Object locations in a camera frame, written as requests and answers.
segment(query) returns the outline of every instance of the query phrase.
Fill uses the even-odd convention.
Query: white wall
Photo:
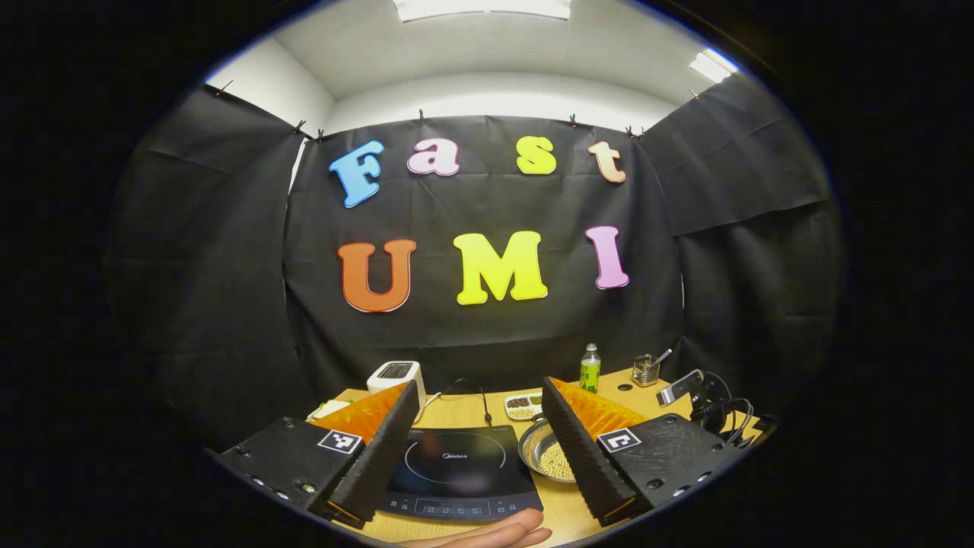
[[[237,54],[206,78],[222,88],[233,80],[227,93],[259,106],[316,136],[324,129],[335,99],[303,64],[273,36]]]
[[[394,84],[338,101],[326,135],[424,116],[489,114],[576,121],[633,132],[679,105],[594,80],[524,72],[471,72]]]

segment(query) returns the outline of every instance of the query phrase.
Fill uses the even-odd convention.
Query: black cloth backdrop
[[[519,171],[515,144],[524,136],[551,140],[554,173]],[[406,168],[414,145],[430,137],[458,143],[456,175],[420,176]],[[377,155],[380,189],[346,208],[344,188],[328,166],[372,139],[385,146]],[[624,183],[599,173],[587,147],[600,140],[619,151]],[[598,344],[603,372],[631,367],[639,354],[659,353],[680,336],[682,315],[666,216],[646,154],[622,132],[465,116],[370,126],[309,142],[288,202],[284,272],[292,326],[316,395],[324,399],[361,386],[389,360],[420,362],[430,392],[461,376],[496,391],[538,386],[548,374],[578,379],[588,342]],[[584,231],[596,225],[619,230],[622,268],[631,280],[623,288],[595,286],[598,262]],[[483,304],[460,305],[462,255],[453,239],[481,233],[502,254],[518,230],[541,234],[548,295],[520,301],[490,296]],[[339,247],[375,246],[370,289],[382,293],[391,283],[382,247],[403,238],[417,243],[408,300],[388,313],[353,309],[342,293]]]
[[[684,332],[664,378],[720,374],[781,412],[822,367],[844,284],[840,212],[793,118],[739,74],[640,139],[684,276]]]
[[[315,401],[281,280],[303,136],[214,92],[194,91],[136,149],[115,196],[104,273],[133,366],[208,446],[225,449]]]
[[[821,366],[842,272],[835,203],[802,131],[743,78],[644,137],[476,116],[312,139],[289,197],[301,134],[214,92],[191,94],[139,146],[105,262],[119,340],[213,448],[303,416],[388,360],[423,364],[430,392],[460,376],[492,391],[578,378],[587,342],[603,372],[673,347],[664,378],[719,372],[761,412],[780,411]],[[551,139],[553,174],[520,173],[523,136]],[[459,173],[407,170],[429,137],[459,144]],[[345,208],[328,165],[372,139],[385,146],[380,190]],[[625,183],[599,173],[586,150],[599,140],[619,151]],[[584,230],[604,224],[619,229],[630,283],[601,291]],[[542,236],[548,296],[458,304],[453,238],[482,233],[500,254],[518,230]],[[369,282],[381,293],[391,282],[382,246],[401,238],[417,243],[409,299],[389,313],[353,309],[339,247],[376,247]]]

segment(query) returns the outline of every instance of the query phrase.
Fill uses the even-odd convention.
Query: clip
[[[233,84],[233,83],[234,83],[234,81],[231,80],[231,81],[227,82],[227,86],[229,86],[230,84]],[[215,94],[213,94],[213,96],[215,98],[220,97],[220,94],[223,93],[223,90],[226,90],[227,89],[227,86],[223,86],[222,88],[220,88]]]

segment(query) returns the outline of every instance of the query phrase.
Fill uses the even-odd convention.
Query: letter f
[[[345,187],[345,207],[357,206],[366,198],[379,191],[379,184],[368,180],[365,175],[379,176],[382,170],[379,161],[373,154],[385,150],[381,142],[370,140],[359,148],[335,160],[328,166],[328,170],[338,174]]]

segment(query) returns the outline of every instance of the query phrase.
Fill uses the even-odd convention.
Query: cable
[[[734,412],[733,404],[736,402],[744,402],[745,404],[747,404],[747,414],[744,416],[744,422],[741,423],[740,428],[734,431],[733,435],[731,435],[730,438],[728,439],[728,445],[733,444],[733,441],[736,440],[738,436],[744,433],[744,428],[747,427],[747,423],[751,421],[751,417],[754,415],[754,406],[751,405],[751,402],[747,398],[736,398],[734,400],[731,400],[730,401],[731,413]]]
[[[465,380],[467,382],[470,382],[471,384],[473,384],[474,386],[476,386],[480,390],[480,396],[484,400],[484,420],[487,421],[487,425],[488,426],[494,426],[494,424],[491,423],[491,418],[493,418],[493,417],[491,417],[490,413],[487,412],[487,395],[484,394],[484,389],[479,384],[477,384],[477,382],[475,380],[473,380],[472,378],[467,378],[467,377],[464,376],[464,377],[458,378],[457,380],[454,380],[453,381],[453,384],[451,384],[450,387],[447,388],[446,390],[443,390],[441,392],[441,394],[443,394],[445,396],[447,393],[450,392],[450,390],[453,390],[453,387],[456,386],[458,382],[460,382],[462,380]]]
[[[720,375],[718,375],[718,374],[716,374],[714,372],[703,372],[703,374],[709,374],[710,376],[713,376],[717,380],[720,380],[721,381],[721,384],[724,385],[724,390],[727,390],[728,400],[733,400],[733,396],[731,395],[731,390],[728,388],[728,384],[726,382],[724,382],[724,380],[721,378]]]

